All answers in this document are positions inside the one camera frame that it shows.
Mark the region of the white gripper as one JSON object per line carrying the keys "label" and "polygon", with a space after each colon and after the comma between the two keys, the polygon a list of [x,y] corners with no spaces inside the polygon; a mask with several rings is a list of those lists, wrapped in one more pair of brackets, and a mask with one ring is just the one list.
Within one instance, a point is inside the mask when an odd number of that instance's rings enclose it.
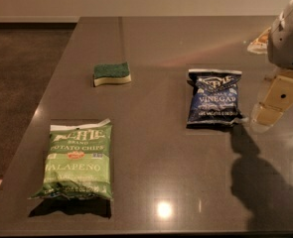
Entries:
{"label": "white gripper", "polygon": [[[293,69],[293,0],[247,47],[250,53],[268,54],[271,63]],[[293,70],[276,70],[265,77],[251,112],[252,127],[272,127],[293,106]]]}

